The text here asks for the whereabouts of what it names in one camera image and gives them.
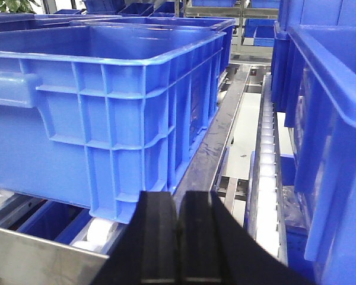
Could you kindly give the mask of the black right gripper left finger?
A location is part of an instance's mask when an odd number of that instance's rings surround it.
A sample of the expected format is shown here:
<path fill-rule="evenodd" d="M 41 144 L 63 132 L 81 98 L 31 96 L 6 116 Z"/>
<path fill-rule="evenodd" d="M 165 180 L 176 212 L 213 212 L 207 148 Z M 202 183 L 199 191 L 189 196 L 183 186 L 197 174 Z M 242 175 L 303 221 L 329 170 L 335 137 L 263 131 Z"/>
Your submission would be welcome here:
<path fill-rule="evenodd" d="M 169 192 L 141 192 L 92 284 L 177 284 L 176 210 Z"/>

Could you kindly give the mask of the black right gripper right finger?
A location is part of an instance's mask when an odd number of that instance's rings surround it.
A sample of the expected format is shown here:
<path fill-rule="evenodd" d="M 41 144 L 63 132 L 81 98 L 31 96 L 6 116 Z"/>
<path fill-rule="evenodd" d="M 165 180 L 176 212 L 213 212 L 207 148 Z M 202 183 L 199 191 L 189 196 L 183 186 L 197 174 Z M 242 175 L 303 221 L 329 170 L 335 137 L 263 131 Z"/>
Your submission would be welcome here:
<path fill-rule="evenodd" d="M 182 284 L 311 284 L 258 245 L 213 192 L 188 191 L 179 222 Z"/>

